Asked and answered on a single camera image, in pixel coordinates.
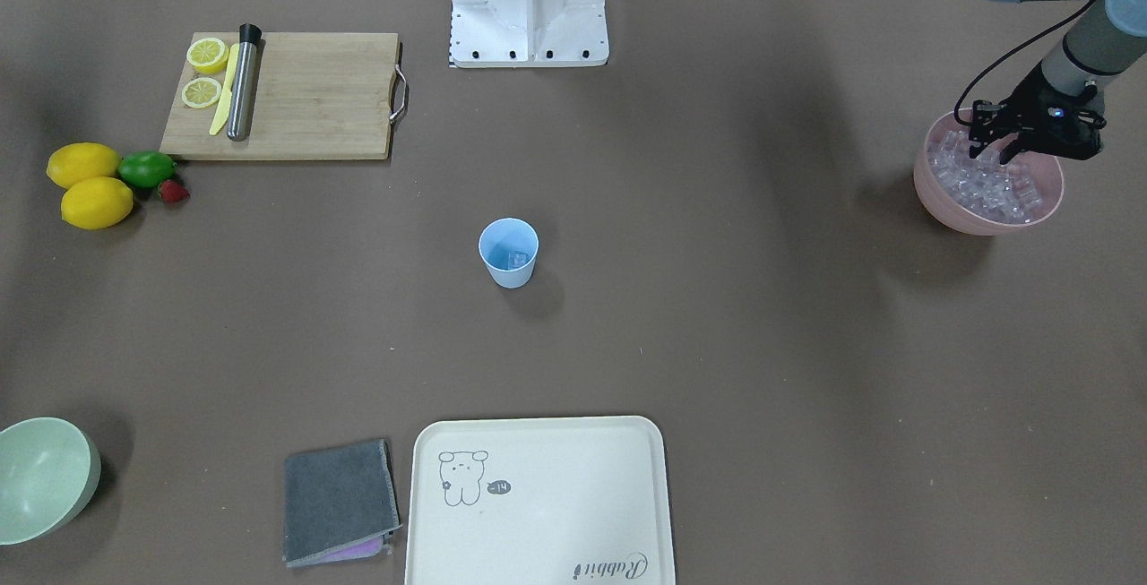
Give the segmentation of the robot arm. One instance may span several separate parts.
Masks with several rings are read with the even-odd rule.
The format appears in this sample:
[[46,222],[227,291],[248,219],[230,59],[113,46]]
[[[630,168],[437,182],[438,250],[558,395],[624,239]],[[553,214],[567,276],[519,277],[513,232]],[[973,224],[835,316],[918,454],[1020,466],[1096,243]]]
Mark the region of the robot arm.
[[1060,22],[1064,36],[1007,98],[972,104],[970,157],[1001,140],[1004,164],[1025,151],[1069,159],[1101,153],[1105,89],[1146,50],[1144,0],[990,1],[1078,1],[1080,8]]

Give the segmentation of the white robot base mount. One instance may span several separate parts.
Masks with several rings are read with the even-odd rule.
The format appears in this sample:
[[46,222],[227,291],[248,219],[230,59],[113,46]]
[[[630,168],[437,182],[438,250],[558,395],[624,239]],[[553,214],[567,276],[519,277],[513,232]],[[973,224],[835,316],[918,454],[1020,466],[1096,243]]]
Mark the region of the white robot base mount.
[[602,67],[606,0],[451,0],[448,63],[457,68]]

